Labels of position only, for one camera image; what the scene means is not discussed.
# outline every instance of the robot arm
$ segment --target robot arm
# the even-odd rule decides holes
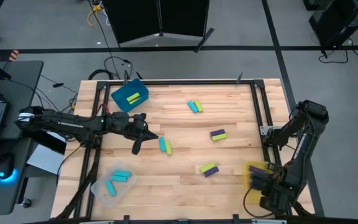
[[[303,134],[292,156],[283,167],[269,164],[272,174],[252,174],[252,187],[261,190],[260,206],[274,214],[284,214],[296,203],[306,185],[306,160],[310,159],[317,141],[329,121],[325,106],[312,101],[299,102],[293,118],[282,128],[270,128],[263,143],[279,146],[280,150],[288,138],[303,129]]]
[[[28,107],[20,111],[17,126],[26,132],[53,131],[58,134],[73,136],[81,145],[96,147],[97,137],[114,133],[134,140],[133,154],[138,154],[143,141],[157,139],[149,131],[145,122],[146,114],[129,116],[124,112],[108,113],[104,116],[90,118],[45,110],[39,106]]]

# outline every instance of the clear plastic bin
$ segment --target clear plastic bin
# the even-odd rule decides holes
[[[111,183],[116,190],[116,194],[115,196],[110,196],[110,193],[106,187],[106,181],[111,181],[111,177],[116,170],[130,171],[131,176],[128,177],[127,182],[112,181]],[[133,171],[131,171],[124,162],[119,161],[116,162],[110,169],[108,169],[108,171],[91,186],[91,191],[105,207],[110,208],[125,195],[125,193],[136,183],[136,180],[137,177]]]

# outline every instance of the black desk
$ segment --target black desk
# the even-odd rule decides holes
[[[12,76],[12,80],[35,88],[38,84],[44,63],[41,61],[9,62],[5,71]],[[11,182],[0,180],[0,215],[7,215],[13,211],[16,203],[21,203],[27,185],[25,177],[26,163],[35,144],[29,138],[20,138],[21,132],[13,122],[18,117],[18,110],[30,106],[34,92],[29,88],[13,82],[0,81],[0,93],[11,102],[5,120],[6,127],[1,133],[0,155],[11,151],[15,155],[15,173]]]

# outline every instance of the wooden table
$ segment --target wooden table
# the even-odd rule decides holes
[[[273,124],[284,125],[288,108],[282,84],[279,79],[264,82]],[[110,93],[118,88],[112,86]],[[81,82],[75,114],[91,116],[95,89],[96,81]],[[263,155],[250,85],[159,85],[148,89],[149,99],[131,114],[147,113],[149,129],[170,140],[173,154],[162,153],[158,140],[153,140],[144,142],[135,156],[131,154],[132,141],[105,135],[98,176],[115,162],[123,161],[138,179],[113,208],[104,208],[95,198],[92,220],[122,220],[124,215],[130,215],[131,220],[229,219],[235,213],[240,218],[251,218],[242,206],[247,190],[242,175],[244,163],[263,161]],[[200,100],[204,112],[193,114],[186,103],[189,100]],[[111,98],[108,106],[111,111],[119,110]],[[228,138],[212,142],[209,132],[218,129],[225,129]],[[65,155],[77,147],[77,142],[68,143]],[[283,148],[283,164],[292,154],[292,149]],[[51,217],[62,212],[77,191],[83,155],[84,150],[78,150],[62,166]],[[199,169],[213,161],[219,164],[219,173],[205,178]],[[83,197],[82,215],[88,192]],[[314,212],[307,187],[299,202]],[[247,208],[256,215],[268,213],[257,204],[248,204]]]

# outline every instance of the yellow-green block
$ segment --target yellow-green block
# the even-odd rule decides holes
[[[203,106],[201,105],[201,103],[198,100],[195,100],[194,104],[196,105],[199,112],[203,112],[203,110],[204,110]]]
[[[139,93],[135,93],[135,94],[133,94],[132,96],[128,97],[128,98],[127,98],[127,101],[128,101],[128,102],[131,102],[132,100],[134,100],[134,99],[136,99],[136,98],[138,98],[138,97],[140,97],[140,94],[139,94]]]
[[[133,104],[133,103],[135,103],[136,101],[138,101],[139,99],[140,99],[140,98],[134,99],[134,100],[130,101],[129,104]]]
[[[171,144],[169,143],[169,140],[165,140],[165,148],[167,149],[167,154],[172,154]]]
[[[201,171],[202,173],[204,173],[205,171],[210,170],[210,169],[212,169],[213,167],[216,167],[216,164],[215,164],[214,162],[211,162],[211,163],[206,164],[205,166],[201,167],[201,168],[200,168],[200,171]]]
[[[225,134],[220,134],[220,135],[217,135],[217,136],[213,136],[212,137],[212,140],[213,141],[217,141],[217,140],[222,140],[222,139],[225,139],[225,138],[227,138],[227,134],[225,133]]]

